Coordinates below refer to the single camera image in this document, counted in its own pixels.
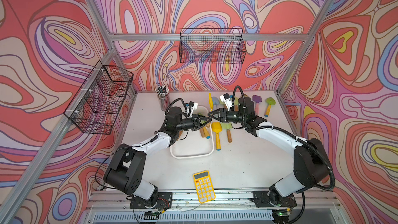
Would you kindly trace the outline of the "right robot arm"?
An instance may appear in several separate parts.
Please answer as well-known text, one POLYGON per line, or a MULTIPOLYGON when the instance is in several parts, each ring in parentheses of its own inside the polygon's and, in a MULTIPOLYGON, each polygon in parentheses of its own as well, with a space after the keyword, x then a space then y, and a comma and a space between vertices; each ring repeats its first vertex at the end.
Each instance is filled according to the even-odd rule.
POLYGON ((318 139, 298 137, 256 115, 254 103, 249 97, 240 98, 238 103, 238 111, 234 111, 233 107, 221 107, 207 116, 222 123, 239 123, 248 133, 271 142, 293 157, 293 171, 269 188, 267 197, 271 205, 280 206, 293 193, 303 193, 313 187, 329 191, 334 189, 333 168, 318 139))

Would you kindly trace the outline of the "light blue shovel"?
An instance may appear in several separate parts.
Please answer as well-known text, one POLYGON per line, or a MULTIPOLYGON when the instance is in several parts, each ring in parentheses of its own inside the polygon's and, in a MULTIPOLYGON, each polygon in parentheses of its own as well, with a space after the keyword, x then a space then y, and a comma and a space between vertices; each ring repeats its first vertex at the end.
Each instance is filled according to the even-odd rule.
POLYGON ((213 109, 219 109, 220 108, 220 102, 219 99, 215 96, 212 97, 212 102, 213 102, 213 109))

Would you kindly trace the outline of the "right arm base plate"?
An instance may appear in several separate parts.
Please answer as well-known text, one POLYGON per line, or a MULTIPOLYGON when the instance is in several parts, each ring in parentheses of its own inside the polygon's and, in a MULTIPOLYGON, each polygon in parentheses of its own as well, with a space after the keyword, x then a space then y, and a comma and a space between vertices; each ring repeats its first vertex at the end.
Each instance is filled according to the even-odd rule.
POLYGON ((276 191, 253 191, 253 197, 249 201, 253 202, 256 207, 285 207, 294 208, 297 206, 295 197, 290 194, 287 197, 280 196, 276 191))

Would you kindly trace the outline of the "purple shovel pink handle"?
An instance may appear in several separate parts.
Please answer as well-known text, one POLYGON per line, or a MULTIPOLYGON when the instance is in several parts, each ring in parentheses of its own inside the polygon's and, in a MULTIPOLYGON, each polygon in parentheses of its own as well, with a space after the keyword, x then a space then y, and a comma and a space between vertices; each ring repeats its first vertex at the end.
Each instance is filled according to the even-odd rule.
POLYGON ((262 102, 262 97, 259 95, 253 95, 252 100, 255 105, 255 113, 256 113, 256 115, 259 115, 259 106, 260 106, 260 103, 262 102))

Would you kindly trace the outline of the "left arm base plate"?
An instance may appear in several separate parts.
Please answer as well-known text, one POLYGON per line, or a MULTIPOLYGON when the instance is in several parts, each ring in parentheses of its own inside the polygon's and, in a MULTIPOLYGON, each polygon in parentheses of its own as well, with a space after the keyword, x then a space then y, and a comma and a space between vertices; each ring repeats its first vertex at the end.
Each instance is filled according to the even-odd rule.
POLYGON ((162 211, 172 207, 173 193, 171 191, 156 191, 148 200, 135 195, 127 196, 126 199, 130 200, 130 209, 158 209, 162 211))

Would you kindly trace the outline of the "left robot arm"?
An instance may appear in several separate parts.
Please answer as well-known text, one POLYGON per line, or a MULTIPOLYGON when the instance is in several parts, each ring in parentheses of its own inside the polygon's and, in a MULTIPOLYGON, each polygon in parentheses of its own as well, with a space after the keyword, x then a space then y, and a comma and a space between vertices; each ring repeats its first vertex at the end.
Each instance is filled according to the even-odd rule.
POLYGON ((157 199, 158 187, 143 180, 147 156, 172 146, 179 139, 180 132, 194 132, 210 122, 210 117, 186 114, 180 107, 171 107, 165 112, 160 129, 152 137, 133 146, 122 144, 117 148, 103 181, 128 196, 157 199))

